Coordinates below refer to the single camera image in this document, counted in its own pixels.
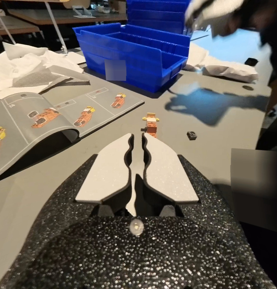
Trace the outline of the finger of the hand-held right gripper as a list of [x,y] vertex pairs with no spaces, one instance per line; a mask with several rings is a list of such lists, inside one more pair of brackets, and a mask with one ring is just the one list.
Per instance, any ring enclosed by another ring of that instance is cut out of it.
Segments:
[[184,24],[192,31],[211,27],[212,37],[222,36],[222,10],[203,10],[195,16],[194,12],[186,10]]
[[194,0],[189,4],[190,14],[228,14],[242,6],[243,0]]

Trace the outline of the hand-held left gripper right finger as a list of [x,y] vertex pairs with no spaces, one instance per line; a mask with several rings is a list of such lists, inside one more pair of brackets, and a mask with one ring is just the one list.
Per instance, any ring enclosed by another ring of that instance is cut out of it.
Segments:
[[145,168],[143,181],[150,193],[147,193],[149,202],[151,194],[169,204],[197,203],[196,194],[191,181],[183,168],[177,153],[159,139],[148,133],[142,134]]

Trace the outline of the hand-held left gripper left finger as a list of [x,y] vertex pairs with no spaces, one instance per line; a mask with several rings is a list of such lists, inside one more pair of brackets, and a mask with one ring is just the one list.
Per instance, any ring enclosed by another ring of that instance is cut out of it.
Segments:
[[134,135],[127,133],[100,150],[75,197],[77,202],[102,204],[130,186],[127,154],[133,140]]

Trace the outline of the brown brick model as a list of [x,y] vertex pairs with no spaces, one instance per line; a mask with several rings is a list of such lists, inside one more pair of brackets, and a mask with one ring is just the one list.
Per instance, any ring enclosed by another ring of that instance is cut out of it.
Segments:
[[142,120],[145,122],[145,133],[148,133],[156,138],[158,128],[157,123],[160,121],[160,119],[156,117],[155,113],[148,112],[146,116],[142,118]]

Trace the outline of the blue plastic bin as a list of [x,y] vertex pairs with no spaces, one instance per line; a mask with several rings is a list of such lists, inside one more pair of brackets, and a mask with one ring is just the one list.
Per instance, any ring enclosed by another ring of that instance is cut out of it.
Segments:
[[105,75],[105,60],[124,60],[128,84],[157,92],[185,67],[185,57],[106,36],[118,31],[120,26],[124,25],[111,23],[73,28],[90,70]]
[[118,31],[106,36],[159,49],[162,52],[188,58],[190,37],[166,31],[155,30],[135,25],[120,26]]

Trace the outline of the person's right forearm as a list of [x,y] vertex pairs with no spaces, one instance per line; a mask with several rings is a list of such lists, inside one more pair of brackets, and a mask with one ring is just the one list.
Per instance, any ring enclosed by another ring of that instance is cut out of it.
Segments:
[[260,32],[262,45],[269,44],[271,47],[270,63],[272,74],[269,83],[277,79],[277,20]]

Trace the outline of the grey desk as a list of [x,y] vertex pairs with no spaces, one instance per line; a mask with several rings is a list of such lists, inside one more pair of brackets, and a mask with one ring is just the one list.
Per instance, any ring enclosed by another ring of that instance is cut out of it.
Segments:
[[[127,210],[140,214],[143,201],[136,174],[143,177],[142,117],[156,113],[158,139],[182,154],[211,182],[230,185],[231,149],[255,149],[271,90],[195,72],[181,71],[176,81],[151,93],[132,85],[110,82],[111,89],[125,89],[145,103],[103,128],[70,144],[62,134],[59,145],[46,140],[38,161],[0,180],[0,280],[20,253],[43,205],[54,191],[93,154],[127,133],[134,135],[132,198]],[[187,132],[197,134],[189,140]]]

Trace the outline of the person's right hand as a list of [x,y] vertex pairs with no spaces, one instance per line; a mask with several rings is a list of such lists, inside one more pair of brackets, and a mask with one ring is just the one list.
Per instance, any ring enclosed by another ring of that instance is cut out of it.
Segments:
[[260,31],[266,26],[266,21],[259,15],[232,14],[223,26],[220,36],[228,36],[236,32],[238,29]]

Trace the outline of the stack of blue bins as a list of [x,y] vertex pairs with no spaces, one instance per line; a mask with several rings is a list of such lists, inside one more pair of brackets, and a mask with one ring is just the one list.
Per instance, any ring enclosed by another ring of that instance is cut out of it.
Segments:
[[127,0],[130,25],[186,34],[184,14],[190,0]]

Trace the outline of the grey instruction booklet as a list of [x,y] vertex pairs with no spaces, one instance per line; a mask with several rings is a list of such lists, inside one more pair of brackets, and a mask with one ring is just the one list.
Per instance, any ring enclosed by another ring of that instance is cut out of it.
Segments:
[[39,156],[45,140],[62,133],[77,143],[145,102],[133,93],[100,88],[51,104],[42,95],[23,92],[0,100],[0,176],[34,150]]

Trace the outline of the person's black clothing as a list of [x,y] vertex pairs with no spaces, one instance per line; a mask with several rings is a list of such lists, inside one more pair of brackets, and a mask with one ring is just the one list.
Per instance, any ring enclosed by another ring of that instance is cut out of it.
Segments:
[[277,151],[277,118],[259,138],[256,150]]

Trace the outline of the clear acrylic stand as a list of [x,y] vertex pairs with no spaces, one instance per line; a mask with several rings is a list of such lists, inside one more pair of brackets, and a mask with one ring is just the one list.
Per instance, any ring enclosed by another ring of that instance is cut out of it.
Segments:
[[73,17],[77,19],[94,19],[95,16],[92,15],[90,10],[87,10],[84,6],[72,5],[72,10],[74,11]]

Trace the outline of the flat white paper sheet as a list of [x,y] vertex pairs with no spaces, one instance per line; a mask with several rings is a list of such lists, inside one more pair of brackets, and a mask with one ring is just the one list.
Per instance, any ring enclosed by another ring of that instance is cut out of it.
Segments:
[[86,59],[84,57],[84,55],[80,55],[79,53],[76,53],[76,52],[68,52],[67,55],[65,56],[65,58],[73,63],[73,64],[83,64],[83,63],[86,63]]

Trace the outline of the tan cardboard cutout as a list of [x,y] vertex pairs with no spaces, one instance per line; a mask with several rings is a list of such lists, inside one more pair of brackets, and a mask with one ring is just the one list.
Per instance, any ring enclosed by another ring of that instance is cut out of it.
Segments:
[[60,2],[66,9],[72,9],[73,6],[79,6],[88,9],[91,0],[60,0]]

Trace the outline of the crumpled white printed paper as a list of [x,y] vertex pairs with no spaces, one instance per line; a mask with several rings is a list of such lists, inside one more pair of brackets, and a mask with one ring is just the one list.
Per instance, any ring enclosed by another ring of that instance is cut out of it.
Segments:
[[90,77],[64,53],[3,42],[0,53],[0,99],[20,92],[40,92],[69,78],[90,82]]

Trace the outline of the wooden background table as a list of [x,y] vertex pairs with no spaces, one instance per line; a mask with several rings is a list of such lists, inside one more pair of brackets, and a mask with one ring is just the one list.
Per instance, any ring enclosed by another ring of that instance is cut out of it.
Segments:
[[[6,19],[6,20],[10,20],[9,23],[4,22],[10,34],[24,34],[24,33],[40,32],[39,27],[30,23],[27,23],[25,21],[14,22],[14,20],[18,20],[18,19]],[[6,30],[4,29],[3,25],[0,22],[0,36],[6,35],[6,34],[7,34]]]
[[[50,25],[52,24],[51,17],[47,9],[9,9],[9,14],[16,16],[22,20],[28,21],[35,25]],[[71,9],[52,10],[53,16],[57,24],[82,24],[94,22],[120,22],[127,19],[126,14],[119,13],[101,13],[96,10],[91,10],[94,18],[74,17],[75,12]]]

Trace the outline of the white metal pole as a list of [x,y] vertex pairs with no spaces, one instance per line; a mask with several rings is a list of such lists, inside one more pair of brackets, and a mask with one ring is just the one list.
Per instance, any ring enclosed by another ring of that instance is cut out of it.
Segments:
[[62,37],[62,35],[61,35],[61,32],[60,32],[59,27],[58,27],[58,25],[57,25],[57,22],[56,22],[56,20],[55,20],[55,18],[54,18],[54,15],[53,15],[53,12],[52,12],[52,10],[51,10],[51,7],[50,7],[49,3],[46,2],[46,1],[45,1],[45,5],[46,5],[46,8],[47,8],[48,13],[49,13],[49,15],[50,15],[50,18],[51,18],[51,20],[52,20],[52,23],[53,23],[53,25],[54,25],[54,28],[55,28],[55,30],[56,30],[56,33],[57,33],[57,35],[58,35],[58,37],[59,37],[59,40],[60,40],[60,42],[61,42],[61,50],[63,50],[63,51],[64,51],[64,54],[67,55],[67,54],[68,54],[68,49],[67,49],[66,44],[65,44],[65,42],[64,42],[64,39],[63,39],[63,37]]
[[14,40],[14,38],[12,37],[12,35],[10,34],[9,30],[7,29],[6,25],[4,24],[3,20],[0,17],[0,23],[3,26],[4,30],[6,31],[7,35],[9,36],[10,40],[12,41],[13,45],[16,45],[16,42]]

